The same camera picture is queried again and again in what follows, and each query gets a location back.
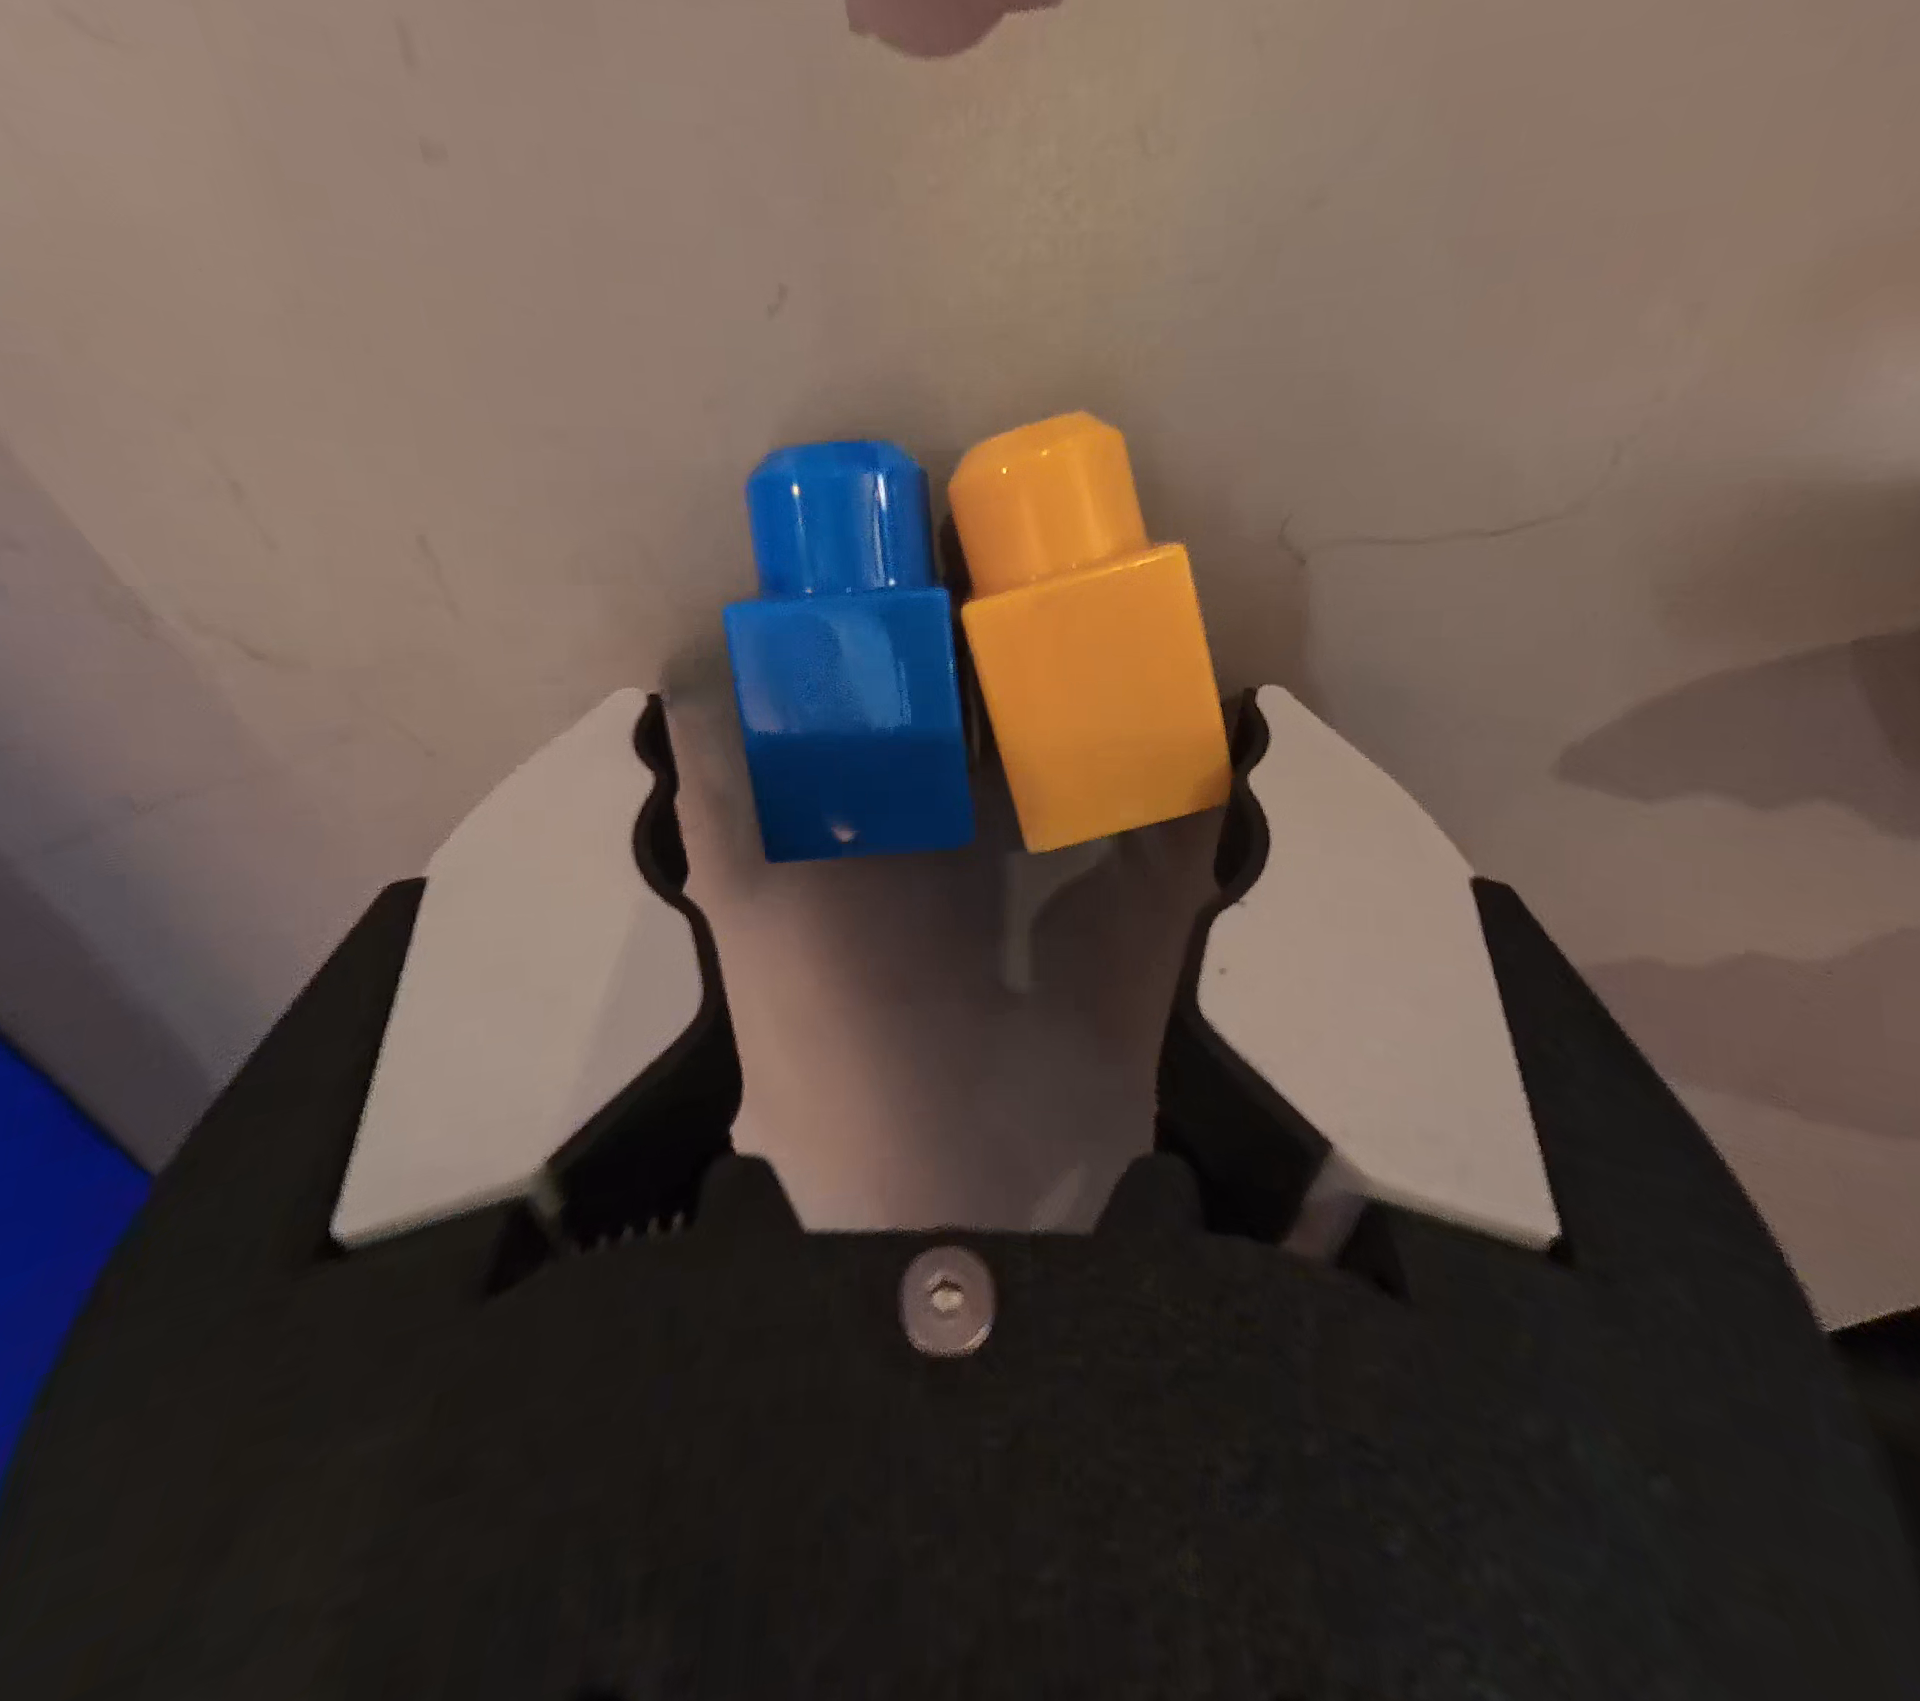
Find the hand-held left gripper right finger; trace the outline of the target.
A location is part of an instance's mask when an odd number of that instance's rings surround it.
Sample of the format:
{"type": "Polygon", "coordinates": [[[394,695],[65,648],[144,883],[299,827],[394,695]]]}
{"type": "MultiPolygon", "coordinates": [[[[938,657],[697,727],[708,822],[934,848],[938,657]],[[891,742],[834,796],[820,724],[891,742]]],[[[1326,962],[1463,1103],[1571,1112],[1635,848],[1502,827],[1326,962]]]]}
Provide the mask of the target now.
{"type": "Polygon", "coordinates": [[[1279,683],[1228,742],[1155,1109],[1202,1226],[1331,1263],[1391,1211],[1546,1252],[1561,1217],[1470,859],[1279,683]]]}

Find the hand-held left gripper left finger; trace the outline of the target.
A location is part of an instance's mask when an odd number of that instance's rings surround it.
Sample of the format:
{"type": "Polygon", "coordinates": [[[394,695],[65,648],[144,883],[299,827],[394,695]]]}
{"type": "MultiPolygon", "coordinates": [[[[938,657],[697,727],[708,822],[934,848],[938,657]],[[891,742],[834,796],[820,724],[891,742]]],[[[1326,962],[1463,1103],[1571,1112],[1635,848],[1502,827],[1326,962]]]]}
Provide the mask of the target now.
{"type": "Polygon", "coordinates": [[[581,1245],[693,1211],[744,1077],[686,873],[667,709],[637,686],[452,827],[425,865],[338,1245],[498,1205],[581,1245]]]}

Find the yellow single-stud toy block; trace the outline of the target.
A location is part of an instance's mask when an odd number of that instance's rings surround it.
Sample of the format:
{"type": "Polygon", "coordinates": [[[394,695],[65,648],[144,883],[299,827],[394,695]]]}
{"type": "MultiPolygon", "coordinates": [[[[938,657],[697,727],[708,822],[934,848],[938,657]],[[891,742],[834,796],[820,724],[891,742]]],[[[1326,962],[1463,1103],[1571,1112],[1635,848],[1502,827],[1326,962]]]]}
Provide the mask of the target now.
{"type": "Polygon", "coordinates": [[[963,625],[1029,853],[1224,805],[1227,715],[1182,542],[1155,542],[1116,424],[974,443],[947,481],[963,625]]]}

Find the blue single-stud toy block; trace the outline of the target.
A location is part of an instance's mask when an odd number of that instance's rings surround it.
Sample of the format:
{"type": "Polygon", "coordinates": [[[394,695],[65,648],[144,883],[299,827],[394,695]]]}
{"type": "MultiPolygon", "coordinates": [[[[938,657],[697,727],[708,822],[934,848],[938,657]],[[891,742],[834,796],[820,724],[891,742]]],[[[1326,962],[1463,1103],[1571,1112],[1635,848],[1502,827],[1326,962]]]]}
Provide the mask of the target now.
{"type": "Polygon", "coordinates": [[[888,440],[768,451],[744,484],[755,591],[724,608],[768,863],[974,836],[954,611],[922,464],[888,440]]]}

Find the blue plastic storage bin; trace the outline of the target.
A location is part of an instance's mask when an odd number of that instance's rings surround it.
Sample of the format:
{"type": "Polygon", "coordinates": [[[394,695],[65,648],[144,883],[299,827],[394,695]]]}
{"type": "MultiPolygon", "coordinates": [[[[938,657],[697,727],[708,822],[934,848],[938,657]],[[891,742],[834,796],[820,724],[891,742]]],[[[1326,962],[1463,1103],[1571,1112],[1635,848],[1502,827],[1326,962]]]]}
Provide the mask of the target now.
{"type": "Polygon", "coordinates": [[[2,1462],[150,1170],[2,1047],[2,1462]]]}

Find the grey desk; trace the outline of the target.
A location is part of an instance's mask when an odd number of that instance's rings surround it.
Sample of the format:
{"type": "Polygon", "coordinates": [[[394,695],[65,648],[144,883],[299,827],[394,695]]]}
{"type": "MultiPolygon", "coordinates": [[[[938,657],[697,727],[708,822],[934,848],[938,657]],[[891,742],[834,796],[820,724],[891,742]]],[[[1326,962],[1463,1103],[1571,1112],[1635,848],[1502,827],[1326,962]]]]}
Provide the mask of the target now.
{"type": "Polygon", "coordinates": [[[775,873],[783,440],[1089,410],[1513,883],[1821,1314],[1916,1302],[1916,0],[4,0],[4,971],[167,1154],[367,898],[675,699],[739,1141],[1087,1226],[1207,822],[995,979],[995,849],[775,873]]]}

